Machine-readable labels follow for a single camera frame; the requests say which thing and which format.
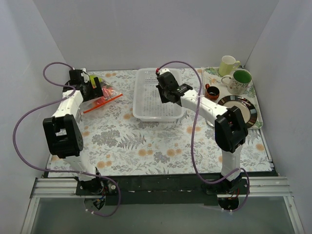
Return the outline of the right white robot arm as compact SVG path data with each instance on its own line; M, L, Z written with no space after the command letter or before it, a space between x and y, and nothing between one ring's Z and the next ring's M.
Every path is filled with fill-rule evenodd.
M241 110L236 106L227 108L201 97L187 84L179 85L169 69L157 69L156 78L162 103L177 104L213 123L214 138L222 152L220 178L208 181L199 176L199 179L207 185L215 185L227 194L233 193L241 180L240 154L248 135Z

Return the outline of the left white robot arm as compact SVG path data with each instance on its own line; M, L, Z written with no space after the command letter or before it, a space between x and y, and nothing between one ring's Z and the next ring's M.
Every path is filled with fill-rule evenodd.
M102 96L100 82L96 78L93 85L85 68L70 70L69 76L62 91L64 100L50 118L43 120L43 128L50 153L69 163L82 190L98 195L102 193L104 184L83 150L80 105Z

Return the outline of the clear zip top bag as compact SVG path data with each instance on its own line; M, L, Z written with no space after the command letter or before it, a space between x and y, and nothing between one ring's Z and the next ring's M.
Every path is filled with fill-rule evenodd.
M103 78L96 77L95 75L91 75L91 84L93 89L96 89L95 78L98 78L99 84L102 90L102 96L95 97L91 100L84 101L80 105L81 113L88 113L92 110L100 108L101 106L123 96L123 94L118 91L114 86L107 83Z

